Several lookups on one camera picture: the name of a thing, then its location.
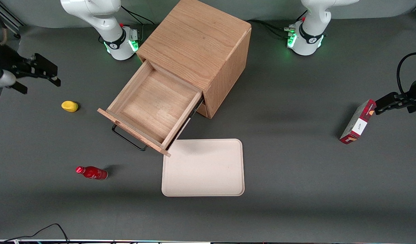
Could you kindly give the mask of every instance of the gray wall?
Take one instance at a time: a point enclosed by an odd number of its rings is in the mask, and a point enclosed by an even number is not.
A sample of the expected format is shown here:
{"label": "gray wall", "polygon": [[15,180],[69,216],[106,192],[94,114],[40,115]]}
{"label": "gray wall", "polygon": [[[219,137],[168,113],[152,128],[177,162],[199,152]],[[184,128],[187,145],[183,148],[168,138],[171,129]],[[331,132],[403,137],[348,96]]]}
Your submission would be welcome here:
{"label": "gray wall", "polygon": [[[2,0],[6,6],[28,25],[62,28],[88,26],[82,20],[68,15],[59,0]],[[122,0],[127,9],[141,14],[156,23],[176,5],[178,0]],[[243,20],[291,20],[305,8],[299,0],[202,0],[215,8]],[[335,19],[392,17],[411,11],[416,0],[361,0],[358,3],[332,8]],[[116,14],[118,21],[133,23],[122,9]]]}

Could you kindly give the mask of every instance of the power cord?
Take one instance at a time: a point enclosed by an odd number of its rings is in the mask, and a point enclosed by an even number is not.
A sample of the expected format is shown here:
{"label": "power cord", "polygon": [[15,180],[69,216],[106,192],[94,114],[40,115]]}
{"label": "power cord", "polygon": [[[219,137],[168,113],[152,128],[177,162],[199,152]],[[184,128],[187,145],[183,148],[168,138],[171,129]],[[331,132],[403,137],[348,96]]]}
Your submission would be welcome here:
{"label": "power cord", "polygon": [[151,22],[151,23],[152,23],[152,25],[155,25],[155,23],[154,23],[152,20],[149,20],[148,18],[145,18],[145,17],[143,17],[143,16],[141,16],[141,15],[139,15],[139,14],[136,14],[136,13],[134,13],[134,12],[131,12],[131,11],[127,10],[124,6],[121,6],[121,7],[122,7],[122,9],[123,9],[123,10],[127,11],[128,13],[131,13],[131,14],[133,14],[133,15],[136,15],[136,16],[140,17],[140,18],[143,18],[143,19],[145,19],[145,20],[147,20],[147,21]]}
{"label": "power cord", "polygon": [[274,30],[276,30],[276,31],[283,31],[283,28],[279,28],[279,27],[277,27],[277,26],[274,26],[274,25],[272,25],[272,24],[270,24],[270,23],[267,23],[267,22],[265,22],[265,21],[262,21],[262,20],[247,20],[247,22],[254,22],[254,23],[260,23],[260,24],[262,24],[265,28],[267,28],[267,30],[269,30],[271,33],[273,33],[273,34],[275,34],[276,36],[278,36],[278,37],[286,37],[285,35],[281,35],[281,34],[278,34],[277,32],[275,32]]}
{"label": "power cord", "polygon": [[397,85],[398,85],[398,88],[399,88],[399,91],[400,91],[400,94],[402,94],[402,96],[408,101],[408,103],[409,104],[411,104],[411,105],[414,105],[414,106],[416,106],[416,104],[414,104],[414,103],[412,103],[409,99],[408,99],[408,97],[407,97],[407,95],[405,94],[405,92],[403,91],[403,89],[402,89],[402,85],[401,85],[401,83],[400,83],[400,68],[402,67],[402,64],[403,64],[403,62],[408,58],[408,57],[411,57],[411,56],[415,56],[416,55],[416,52],[415,53],[410,53],[410,54],[407,54],[405,57],[403,57],[400,61],[399,61],[399,64],[398,64],[398,67],[397,67],[397,69],[396,69],[396,81],[397,81]]}
{"label": "power cord", "polygon": [[7,239],[7,240],[5,240],[5,241],[0,241],[0,243],[4,243],[4,242],[8,242],[8,241],[13,241],[13,240],[16,240],[16,239],[21,239],[21,238],[31,238],[31,237],[34,237],[35,235],[37,235],[37,234],[38,234],[39,232],[41,232],[42,230],[45,230],[45,229],[47,229],[48,227],[51,227],[51,226],[53,226],[53,225],[57,225],[57,226],[60,228],[60,230],[62,231],[63,235],[65,236],[66,244],[69,244],[70,240],[68,239],[68,236],[66,235],[66,233],[65,233],[65,231],[63,230],[62,226],[60,226],[60,224],[57,224],[57,223],[50,224],[49,226],[47,226],[47,227],[45,227],[45,228],[42,228],[42,229],[38,230],[38,231],[37,231],[36,233],[34,233],[33,235],[23,235],[23,236],[18,236],[18,237],[15,237],[15,238]]}
{"label": "power cord", "polygon": [[149,21],[149,22],[151,22],[152,23],[152,25],[155,25],[155,23],[152,21],[152,20],[149,20],[148,18],[145,18],[145,17],[143,17],[143,16],[141,16],[141,15],[138,15],[138,14],[136,14],[136,13],[134,13],[134,12],[132,12],[132,11],[129,11],[129,10],[127,10],[124,6],[121,6],[121,8],[123,9],[123,10],[125,10],[129,15],[131,15],[133,18],[135,18],[140,24],[141,24],[141,38],[140,38],[140,41],[143,41],[143,38],[144,38],[144,23],[142,23],[136,16],[138,16],[138,17],[141,17],[141,18],[143,18],[143,19],[145,19],[145,20],[147,20],[147,21]]}
{"label": "power cord", "polygon": [[301,17],[303,17],[303,15],[305,15],[307,13],[307,9],[306,9],[306,11],[304,11],[304,13],[302,13],[301,15],[300,15],[300,17],[298,17],[295,21],[299,21],[300,19],[301,19]]}

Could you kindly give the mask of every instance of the red bottle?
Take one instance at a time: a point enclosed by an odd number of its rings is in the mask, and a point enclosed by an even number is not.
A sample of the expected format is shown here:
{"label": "red bottle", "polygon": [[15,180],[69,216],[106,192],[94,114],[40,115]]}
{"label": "red bottle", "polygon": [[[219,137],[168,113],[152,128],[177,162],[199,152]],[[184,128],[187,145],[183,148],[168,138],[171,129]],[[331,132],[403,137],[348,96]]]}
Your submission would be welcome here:
{"label": "red bottle", "polygon": [[75,170],[77,173],[82,174],[84,177],[95,180],[107,179],[108,172],[106,170],[96,168],[93,166],[81,167],[78,166]]}

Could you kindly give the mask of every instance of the wooden top surface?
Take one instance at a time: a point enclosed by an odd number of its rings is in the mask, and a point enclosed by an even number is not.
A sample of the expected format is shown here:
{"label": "wooden top surface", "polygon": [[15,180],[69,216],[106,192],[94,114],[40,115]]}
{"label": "wooden top surface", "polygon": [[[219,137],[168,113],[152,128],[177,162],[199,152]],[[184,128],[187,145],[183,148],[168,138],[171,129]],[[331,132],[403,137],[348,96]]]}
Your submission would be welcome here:
{"label": "wooden top surface", "polygon": [[251,25],[197,0],[181,0],[137,54],[206,90]]}

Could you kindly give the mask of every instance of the green led light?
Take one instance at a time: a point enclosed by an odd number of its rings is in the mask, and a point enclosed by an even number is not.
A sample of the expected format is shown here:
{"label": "green led light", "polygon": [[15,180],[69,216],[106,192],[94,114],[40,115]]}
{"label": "green led light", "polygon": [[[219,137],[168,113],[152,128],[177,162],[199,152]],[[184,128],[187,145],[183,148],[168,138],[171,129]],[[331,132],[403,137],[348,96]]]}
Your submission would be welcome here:
{"label": "green led light", "polygon": [[292,48],[295,44],[295,40],[297,40],[297,34],[293,34],[292,37],[290,37],[290,40],[288,41],[288,46]]}
{"label": "green led light", "polygon": [[107,48],[107,52],[110,53],[110,50],[108,49],[108,46],[105,42],[104,42],[104,46],[105,46],[105,48]]}
{"label": "green led light", "polygon": [[128,40],[128,43],[134,52],[138,50],[138,41]]}
{"label": "green led light", "polygon": [[321,46],[322,39],[324,39],[324,35],[322,35],[321,40],[319,41],[318,47],[320,47],[320,46]]}

